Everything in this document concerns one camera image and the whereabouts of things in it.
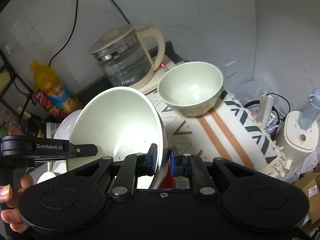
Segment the person's left hand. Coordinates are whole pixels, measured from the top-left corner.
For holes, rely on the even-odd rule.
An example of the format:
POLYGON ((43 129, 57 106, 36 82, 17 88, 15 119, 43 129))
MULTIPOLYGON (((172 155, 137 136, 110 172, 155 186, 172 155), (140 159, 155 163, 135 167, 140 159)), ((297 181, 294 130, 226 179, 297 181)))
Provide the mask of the person's left hand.
POLYGON ((1 204, 6 204, 9 207, 9 209, 1 211, 1 218, 17 233, 23 233, 27 229, 17 209, 17 204, 22 193, 34 185, 32 176, 25 174, 20 179, 20 184, 21 188, 17 192, 14 192, 9 184, 1 186, 1 204))

